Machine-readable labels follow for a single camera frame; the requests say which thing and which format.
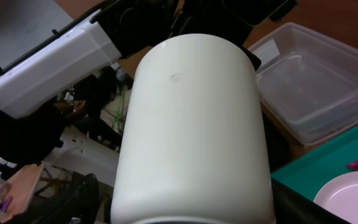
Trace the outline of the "white cup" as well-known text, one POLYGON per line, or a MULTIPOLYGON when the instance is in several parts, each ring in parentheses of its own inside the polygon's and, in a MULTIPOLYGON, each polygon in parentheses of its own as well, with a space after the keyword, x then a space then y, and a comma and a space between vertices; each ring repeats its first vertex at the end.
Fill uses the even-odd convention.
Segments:
POLYGON ((137 67, 113 223, 275 223, 256 75, 220 37, 188 34, 137 67))

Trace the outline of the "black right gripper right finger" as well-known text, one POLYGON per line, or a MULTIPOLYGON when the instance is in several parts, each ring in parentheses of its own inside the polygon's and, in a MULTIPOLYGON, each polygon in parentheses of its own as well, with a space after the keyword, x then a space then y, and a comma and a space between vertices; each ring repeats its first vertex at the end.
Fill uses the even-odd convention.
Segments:
POLYGON ((272 178, 277 224, 350 224, 272 178))

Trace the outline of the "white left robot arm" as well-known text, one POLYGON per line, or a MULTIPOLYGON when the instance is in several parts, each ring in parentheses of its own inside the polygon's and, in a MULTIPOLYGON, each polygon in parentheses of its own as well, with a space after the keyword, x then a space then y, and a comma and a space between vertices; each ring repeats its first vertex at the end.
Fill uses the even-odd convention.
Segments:
POLYGON ((6 68, 0 68, 0 157, 40 164, 64 145, 71 124, 58 95, 93 72, 184 34, 209 34, 241 47, 257 1, 103 1, 6 68))

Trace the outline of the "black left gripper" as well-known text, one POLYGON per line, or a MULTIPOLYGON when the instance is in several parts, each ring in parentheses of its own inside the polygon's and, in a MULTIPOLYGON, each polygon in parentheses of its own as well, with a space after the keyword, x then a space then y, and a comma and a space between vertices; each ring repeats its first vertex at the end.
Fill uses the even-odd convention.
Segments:
POLYGON ((231 12, 222 1, 185 0, 171 26, 170 38, 185 34, 209 34, 238 46, 250 59, 255 69, 262 62, 247 50, 243 43, 253 27, 231 12))

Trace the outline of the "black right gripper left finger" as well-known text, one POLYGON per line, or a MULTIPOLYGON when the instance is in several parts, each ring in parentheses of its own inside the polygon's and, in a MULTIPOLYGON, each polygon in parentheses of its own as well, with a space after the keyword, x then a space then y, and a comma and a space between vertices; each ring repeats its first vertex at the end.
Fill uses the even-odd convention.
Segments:
POLYGON ((76 188, 67 188, 40 205, 14 215, 4 223, 68 224, 72 218, 79 218, 81 223, 93 224, 99 204, 99 182, 94 174, 88 174, 76 188))

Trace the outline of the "white round plate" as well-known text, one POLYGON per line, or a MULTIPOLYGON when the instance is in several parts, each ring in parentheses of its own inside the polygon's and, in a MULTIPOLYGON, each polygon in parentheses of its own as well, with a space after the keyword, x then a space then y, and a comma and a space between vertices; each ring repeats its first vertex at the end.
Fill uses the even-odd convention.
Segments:
POLYGON ((349 223, 358 223, 358 171, 330 180, 313 202, 349 223))

